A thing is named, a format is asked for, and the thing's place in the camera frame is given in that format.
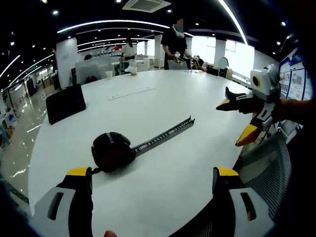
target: white round table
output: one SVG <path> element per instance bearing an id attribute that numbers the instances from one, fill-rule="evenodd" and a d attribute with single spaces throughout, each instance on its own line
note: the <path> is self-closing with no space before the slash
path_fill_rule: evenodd
<path id="1" fill-rule="evenodd" d="M 149 71 L 82 86 L 86 110 L 54 125 L 45 118 L 29 171 L 29 200 L 36 202 L 73 168 L 96 167 L 93 140 L 118 132 L 138 145 L 190 115 L 193 127 L 138 157 L 124 172 L 93 175 L 92 230 L 118 237 L 163 237 L 194 218 L 212 198 L 213 167 L 232 168 L 235 146 L 251 120 L 238 111 L 215 110 L 225 87 L 245 87 L 206 73 Z"/>

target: ceiling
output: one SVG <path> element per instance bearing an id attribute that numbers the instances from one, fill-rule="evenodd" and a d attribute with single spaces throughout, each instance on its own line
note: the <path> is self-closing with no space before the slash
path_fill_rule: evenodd
<path id="1" fill-rule="evenodd" d="M 78 44 L 82 44 L 127 36 L 153 39 L 155 34 L 165 30 L 158 26 L 123 22 L 93 24 L 57 33 L 66 27 L 86 22 L 120 19 L 171 26 L 175 23 L 175 16 L 180 15 L 184 17 L 187 32 L 194 36 L 215 34 L 218 39 L 243 42 L 238 29 L 218 0 L 168 0 L 170 6 L 154 13 L 122 10 L 127 2 L 128 0 L 122 0 L 121 3 L 116 3 L 116 0 L 47 0 L 45 4 L 41 0 L 6 1 L 5 6 L 1 6 L 4 12 L 0 16 L 0 73 L 16 56 L 21 56 L 2 75 L 0 87 L 7 87 L 10 81 L 20 75 L 20 70 L 23 72 L 35 62 L 51 55 L 56 43 L 66 40 L 69 36 L 76 37 Z M 281 25 L 284 19 L 268 5 L 259 0 L 225 2 L 236 16 L 249 45 L 278 61 L 293 48 L 292 45 L 284 47 L 280 53 L 282 45 L 278 46 L 276 42 L 285 41 L 289 34 L 288 27 Z M 58 15 L 52 14 L 55 9 L 59 11 Z M 122 40 L 111 43 L 122 43 Z M 92 44 L 79 46 L 78 49 L 91 46 Z M 55 59 L 54 56 L 42 61 L 38 66 L 44 67 L 51 63 L 52 59 Z"/>

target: black tape measure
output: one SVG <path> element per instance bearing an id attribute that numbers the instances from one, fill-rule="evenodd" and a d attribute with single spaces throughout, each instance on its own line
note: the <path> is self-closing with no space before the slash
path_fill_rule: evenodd
<path id="1" fill-rule="evenodd" d="M 166 132 L 133 148 L 130 147 L 130 141 L 117 132 L 104 133 L 98 136 L 93 141 L 91 151 L 94 162 L 99 168 L 94 169 L 92 173 L 98 173 L 100 171 L 111 172 L 131 163 L 141 154 L 193 126 L 194 121 L 195 119 L 192 120 L 191 117 L 189 117 Z"/>

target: poster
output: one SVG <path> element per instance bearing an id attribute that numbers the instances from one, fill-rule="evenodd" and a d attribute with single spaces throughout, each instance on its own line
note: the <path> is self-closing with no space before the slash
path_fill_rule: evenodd
<path id="1" fill-rule="evenodd" d="M 305 82 L 305 91 L 303 100 L 310 100 L 313 97 L 313 87 L 310 75 L 306 71 L 306 82 Z"/>
<path id="2" fill-rule="evenodd" d="M 288 99 L 302 100 L 305 86 L 305 69 L 292 71 Z"/>
<path id="3" fill-rule="evenodd" d="M 290 84 L 290 76 L 291 72 L 286 72 L 283 74 L 283 80 L 281 84 L 281 97 L 286 98 L 287 92 L 289 90 L 289 84 Z"/>

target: glossy floor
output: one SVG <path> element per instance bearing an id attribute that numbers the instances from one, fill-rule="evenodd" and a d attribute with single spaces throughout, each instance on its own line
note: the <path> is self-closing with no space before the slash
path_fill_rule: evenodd
<path id="1" fill-rule="evenodd" d="M 17 191 L 28 197 L 28 171 L 36 136 L 46 115 L 46 97 L 54 93 L 54 86 L 40 89 L 32 97 L 18 104 L 10 145 L 0 150 L 0 167 L 3 178 Z M 21 199 L 12 198 L 28 215 L 29 206 Z"/>

